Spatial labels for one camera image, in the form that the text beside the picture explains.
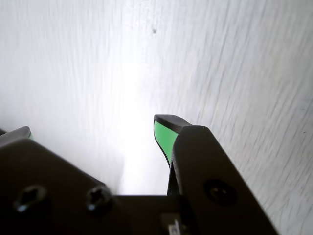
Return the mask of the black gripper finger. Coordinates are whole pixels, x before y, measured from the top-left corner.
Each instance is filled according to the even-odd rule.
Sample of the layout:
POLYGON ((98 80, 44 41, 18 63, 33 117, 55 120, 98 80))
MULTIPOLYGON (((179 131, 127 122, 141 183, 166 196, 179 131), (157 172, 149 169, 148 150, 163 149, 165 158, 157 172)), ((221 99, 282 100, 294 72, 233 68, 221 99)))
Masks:
POLYGON ((275 235, 276 229, 209 128, 176 115, 156 114, 177 137, 171 174, 201 235, 275 235))
POLYGON ((32 140, 29 127, 1 134, 1 234, 121 235, 123 224, 109 189, 32 140))

